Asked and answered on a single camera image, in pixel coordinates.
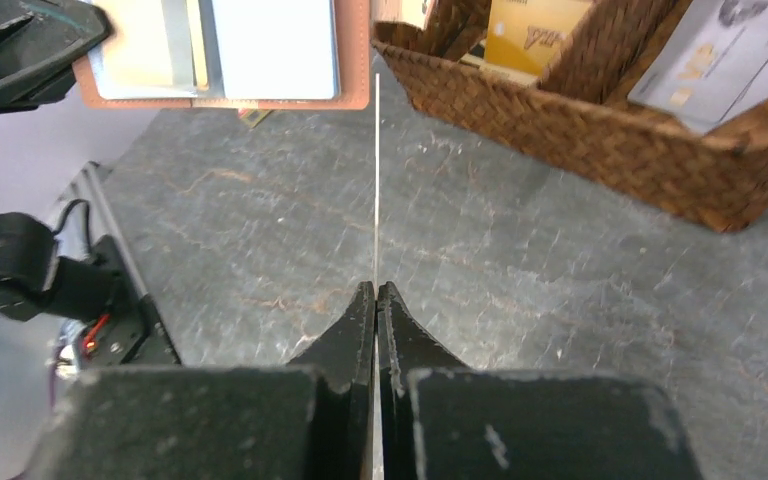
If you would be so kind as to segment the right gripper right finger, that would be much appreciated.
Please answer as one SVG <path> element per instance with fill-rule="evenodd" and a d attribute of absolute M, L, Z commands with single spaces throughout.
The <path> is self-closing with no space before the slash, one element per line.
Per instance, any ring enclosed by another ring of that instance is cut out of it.
<path fill-rule="evenodd" d="M 461 368 L 466 364 L 414 319 L 391 281 L 378 291 L 377 344 L 384 478 L 414 479 L 407 374 L 418 368 Z"/>

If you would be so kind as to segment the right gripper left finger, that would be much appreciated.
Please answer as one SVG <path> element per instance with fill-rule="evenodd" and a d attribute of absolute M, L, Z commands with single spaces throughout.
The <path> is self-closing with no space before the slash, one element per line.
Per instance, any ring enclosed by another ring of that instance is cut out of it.
<path fill-rule="evenodd" d="M 361 282 L 340 318 L 289 363 L 319 375 L 307 479 L 372 477 L 375 287 Z"/>

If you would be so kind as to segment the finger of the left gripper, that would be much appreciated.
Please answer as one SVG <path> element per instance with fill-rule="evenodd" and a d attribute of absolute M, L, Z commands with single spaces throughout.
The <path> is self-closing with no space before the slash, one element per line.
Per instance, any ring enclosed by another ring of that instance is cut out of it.
<path fill-rule="evenodd" d="M 112 32 L 104 12 L 82 1 L 0 1 L 0 114 L 63 100 L 72 64 Z"/>

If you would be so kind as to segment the thin white credit card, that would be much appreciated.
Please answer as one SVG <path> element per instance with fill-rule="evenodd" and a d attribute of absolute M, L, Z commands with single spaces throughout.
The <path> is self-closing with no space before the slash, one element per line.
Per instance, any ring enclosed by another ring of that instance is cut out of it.
<path fill-rule="evenodd" d="M 373 182 L 373 255 L 372 255 L 372 278 L 374 293 L 377 293 L 379 286 L 379 264 L 380 264 L 380 184 L 381 184 L 381 77 L 379 73 L 374 74 L 374 182 Z M 383 441 L 380 436 L 382 433 L 381 424 L 381 397 L 380 397 L 380 379 L 379 379 L 379 346 L 378 335 L 373 335 L 374 353 L 373 353 L 373 479 L 381 480 L 384 478 L 383 464 Z"/>

